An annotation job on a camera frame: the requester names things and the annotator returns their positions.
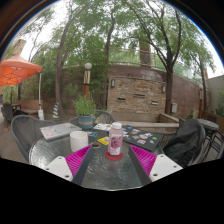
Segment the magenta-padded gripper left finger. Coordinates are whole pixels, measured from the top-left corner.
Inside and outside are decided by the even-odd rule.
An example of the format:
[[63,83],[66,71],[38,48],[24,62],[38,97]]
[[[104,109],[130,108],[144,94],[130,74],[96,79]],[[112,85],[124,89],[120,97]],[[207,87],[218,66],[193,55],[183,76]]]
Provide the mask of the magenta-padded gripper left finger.
[[86,146],[67,157],[58,156],[45,170],[76,185],[81,185],[93,156],[93,147]]

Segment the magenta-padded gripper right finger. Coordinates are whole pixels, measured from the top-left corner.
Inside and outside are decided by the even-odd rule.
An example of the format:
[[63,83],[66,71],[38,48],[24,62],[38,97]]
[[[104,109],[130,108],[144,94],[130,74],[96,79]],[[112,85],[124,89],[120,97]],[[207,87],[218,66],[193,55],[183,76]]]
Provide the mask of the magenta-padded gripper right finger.
[[128,152],[143,186],[182,169],[165,154],[154,155],[134,145]]

